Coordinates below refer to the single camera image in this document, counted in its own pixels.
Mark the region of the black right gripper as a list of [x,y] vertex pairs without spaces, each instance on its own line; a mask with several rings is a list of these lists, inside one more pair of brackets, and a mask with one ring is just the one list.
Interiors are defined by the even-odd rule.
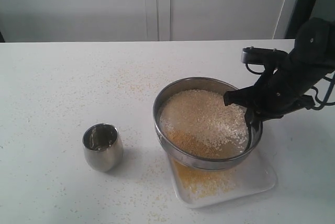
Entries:
[[253,86],[223,95],[226,106],[236,104],[248,108],[244,114],[248,129],[248,141],[244,152],[251,152],[262,137],[262,121],[280,119],[284,115],[300,109],[312,109],[314,99],[310,95],[298,95],[285,82],[272,87],[270,80],[275,75],[275,67],[266,66]]

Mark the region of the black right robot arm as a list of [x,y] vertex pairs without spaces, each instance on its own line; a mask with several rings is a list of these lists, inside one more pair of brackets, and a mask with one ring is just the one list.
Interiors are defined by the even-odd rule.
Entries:
[[321,110],[332,106],[334,89],[334,23],[312,18],[316,0],[285,0],[278,22],[287,20],[285,28],[276,28],[275,36],[295,40],[291,52],[247,47],[241,61],[246,67],[261,65],[264,70],[249,87],[224,94],[226,105],[246,108],[245,122],[250,133],[261,134],[263,122],[280,119],[295,111]]

